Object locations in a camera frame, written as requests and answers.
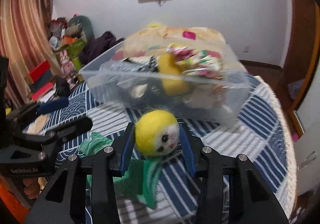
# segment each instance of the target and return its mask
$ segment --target transparent storage box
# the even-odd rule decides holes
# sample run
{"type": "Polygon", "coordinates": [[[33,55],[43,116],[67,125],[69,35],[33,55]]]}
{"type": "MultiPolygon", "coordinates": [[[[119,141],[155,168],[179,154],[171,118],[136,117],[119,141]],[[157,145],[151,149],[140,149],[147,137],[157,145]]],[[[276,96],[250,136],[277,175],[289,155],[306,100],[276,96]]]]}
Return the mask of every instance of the transparent storage box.
{"type": "Polygon", "coordinates": [[[243,67],[239,65],[231,48],[220,41],[135,37],[104,52],[84,66],[79,73],[83,75],[96,101],[100,103],[112,102],[143,113],[153,109],[165,109],[176,117],[216,122],[230,127],[235,123],[249,93],[249,83],[243,67]],[[171,43],[218,51],[222,55],[223,79],[99,70],[120,48],[129,56],[155,49],[165,53],[171,43]]]}

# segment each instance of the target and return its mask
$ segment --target pink bunny figure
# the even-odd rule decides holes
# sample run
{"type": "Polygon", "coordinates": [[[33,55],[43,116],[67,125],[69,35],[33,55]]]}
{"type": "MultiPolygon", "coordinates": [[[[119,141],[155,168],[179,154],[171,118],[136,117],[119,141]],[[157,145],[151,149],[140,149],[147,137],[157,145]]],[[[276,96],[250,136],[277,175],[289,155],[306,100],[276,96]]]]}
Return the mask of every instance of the pink bunny figure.
{"type": "Polygon", "coordinates": [[[70,60],[68,53],[66,50],[59,53],[60,55],[60,64],[61,64],[61,71],[65,76],[69,76],[70,72],[75,71],[75,65],[70,60]]]}

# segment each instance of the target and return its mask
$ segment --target wooden floor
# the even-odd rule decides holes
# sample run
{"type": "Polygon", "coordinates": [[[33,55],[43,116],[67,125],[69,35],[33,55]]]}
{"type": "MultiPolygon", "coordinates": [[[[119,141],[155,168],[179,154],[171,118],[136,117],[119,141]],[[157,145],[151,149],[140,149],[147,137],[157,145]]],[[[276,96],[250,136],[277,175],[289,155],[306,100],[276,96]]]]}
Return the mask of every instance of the wooden floor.
{"type": "Polygon", "coordinates": [[[270,85],[277,98],[281,103],[282,110],[287,119],[289,130],[291,134],[295,132],[293,123],[287,116],[287,111],[291,107],[293,100],[289,96],[289,92],[286,84],[284,83],[284,75],[279,69],[266,68],[254,65],[244,65],[247,71],[253,76],[260,76],[262,79],[270,85]]]}

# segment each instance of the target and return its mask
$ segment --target brown curtain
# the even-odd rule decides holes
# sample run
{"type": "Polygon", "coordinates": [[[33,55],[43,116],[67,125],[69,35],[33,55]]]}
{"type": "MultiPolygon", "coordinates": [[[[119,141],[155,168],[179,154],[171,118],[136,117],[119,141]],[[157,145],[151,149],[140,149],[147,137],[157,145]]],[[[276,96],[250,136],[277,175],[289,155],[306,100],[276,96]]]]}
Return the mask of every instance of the brown curtain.
{"type": "Polygon", "coordinates": [[[53,74],[60,74],[47,39],[51,4],[52,0],[0,0],[0,55],[9,58],[5,96],[15,107],[23,105],[30,92],[24,77],[42,61],[48,60],[53,74]]]}

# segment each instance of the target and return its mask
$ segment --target green cloth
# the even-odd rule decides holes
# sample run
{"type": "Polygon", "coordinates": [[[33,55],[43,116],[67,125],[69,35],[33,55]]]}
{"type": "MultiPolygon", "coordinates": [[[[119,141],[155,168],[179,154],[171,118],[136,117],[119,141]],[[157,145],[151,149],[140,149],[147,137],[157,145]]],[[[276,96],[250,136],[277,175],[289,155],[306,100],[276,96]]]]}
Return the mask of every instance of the green cloth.
{"type": "MultiPolygon", "coordinates": [[[[110,146],[112,140],[103,135],[92,132],[91,140],[86,139],[79,147],[83,156],[94,155],[106,146],[110,146]]],[[[113,177],[115,193],[128,199],[138,200],[151,209],[156,208],[156,186],[161,174],[158,161],[137,160],[131,158],[129,169],[122,178],[113,177]]],[[[91,187],[91,175],[88,175],[88,184],[91,187]]]]}

